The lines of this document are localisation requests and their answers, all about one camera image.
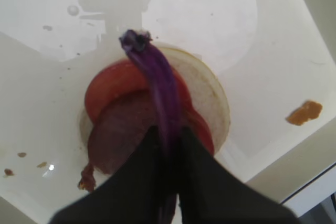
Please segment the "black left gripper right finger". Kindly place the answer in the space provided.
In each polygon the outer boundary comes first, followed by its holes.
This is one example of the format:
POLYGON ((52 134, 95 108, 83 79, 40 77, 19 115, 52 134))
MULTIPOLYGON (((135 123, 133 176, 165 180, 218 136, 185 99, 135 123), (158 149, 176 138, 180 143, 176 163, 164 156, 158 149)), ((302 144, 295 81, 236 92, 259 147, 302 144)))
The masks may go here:
POLYGON ((299 223, 291 210, 223 168, 187 127, 178 150, 183 223, 299 223))

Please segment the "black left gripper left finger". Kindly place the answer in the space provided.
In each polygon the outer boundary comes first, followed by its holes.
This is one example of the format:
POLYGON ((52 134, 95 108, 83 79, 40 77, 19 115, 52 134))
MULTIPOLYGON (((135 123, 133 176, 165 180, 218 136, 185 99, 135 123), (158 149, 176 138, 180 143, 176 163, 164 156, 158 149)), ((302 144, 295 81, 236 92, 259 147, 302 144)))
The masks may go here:
POLYGON ((94 192, 58 211, 50 223, 171 223, 176 196, 166 172, 156 126, 129 159, 94 192))

